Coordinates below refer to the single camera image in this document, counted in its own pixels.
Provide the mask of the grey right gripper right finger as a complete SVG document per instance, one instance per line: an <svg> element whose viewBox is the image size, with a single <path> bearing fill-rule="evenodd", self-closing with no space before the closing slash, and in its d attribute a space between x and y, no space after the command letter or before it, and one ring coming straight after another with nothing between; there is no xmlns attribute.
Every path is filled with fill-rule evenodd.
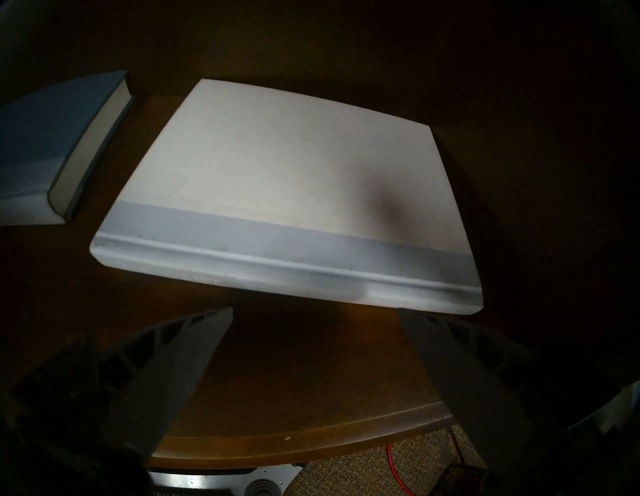
<svg viewBox="0 0 640 496"><path fill-rule="evenodd" d="M399 309L402 329L436 391L497 476L514 471L533 429L518 389L532 354L498 331Z"/></svg>

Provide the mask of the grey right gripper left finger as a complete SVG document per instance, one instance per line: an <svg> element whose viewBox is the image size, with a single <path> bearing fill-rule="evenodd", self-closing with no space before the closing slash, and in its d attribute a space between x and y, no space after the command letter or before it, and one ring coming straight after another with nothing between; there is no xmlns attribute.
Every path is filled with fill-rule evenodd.
<svg viewBox="0 0 640 496"><path fill-rule="evenodd" d="M150 329L150 360L134 366L132 379L109 402L101 439L151 457L196 390L233 316L233 308L225 307Z"/></svg>

